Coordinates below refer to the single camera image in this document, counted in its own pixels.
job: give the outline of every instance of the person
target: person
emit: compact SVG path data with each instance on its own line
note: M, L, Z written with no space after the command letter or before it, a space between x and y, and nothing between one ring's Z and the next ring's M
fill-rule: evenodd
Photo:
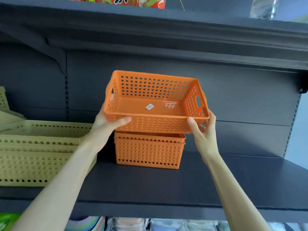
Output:
M112 132L131 121L130 117L108 122L102 114L96 116L88 135L75 153L41 193L33 200L11 231L63 231L73 210L82 183L95 155L105 146ZM208 166L221 200L231 231L271 231L248 196L242 190L218 152L216 116L203 125L192 117L187 121L195 144Z

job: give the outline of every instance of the shelf bracket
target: shelf bracket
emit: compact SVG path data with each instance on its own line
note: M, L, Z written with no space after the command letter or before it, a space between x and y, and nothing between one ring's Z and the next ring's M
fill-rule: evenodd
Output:
M66 54L63 50L49 46L44 37L22 26L14 26L0 22L0 31L20 42L55 59L64 74L66 74Z
M299 90L299 93L300 94L304 94L308 91L308 73L303 73L301 75L301 83L300 83L300 90Z

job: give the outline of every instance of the shelving unit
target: shelving unit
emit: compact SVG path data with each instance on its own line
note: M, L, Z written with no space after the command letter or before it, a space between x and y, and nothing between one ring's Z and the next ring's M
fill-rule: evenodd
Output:
M116 69L198 78L218 117L219 150L267 221L308 222L308 171L283 159L307 91L307 48L299 23L0 0L0 86L13 111L93 122ZM0 210L22 212L40 191L0 187ZM191 135L177 171L117 165L111 137L73 214L224 219Z

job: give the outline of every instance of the person's left arm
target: person's left arm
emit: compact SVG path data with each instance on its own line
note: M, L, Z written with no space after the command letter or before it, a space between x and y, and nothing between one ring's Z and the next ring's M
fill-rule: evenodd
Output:
M100 112L75 153L10 231L63 231L95 155L105 146L111 133L130 120L125 117L107 122Z

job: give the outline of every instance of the barcode sticker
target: barcode sticker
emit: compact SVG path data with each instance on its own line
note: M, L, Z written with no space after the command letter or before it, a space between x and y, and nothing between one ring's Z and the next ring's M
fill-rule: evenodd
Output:
M149 104L148 106L146 106L145 108L147 109L147 110L150 110L150 109L152 109L154 107L154 105L152 105L152 104Z

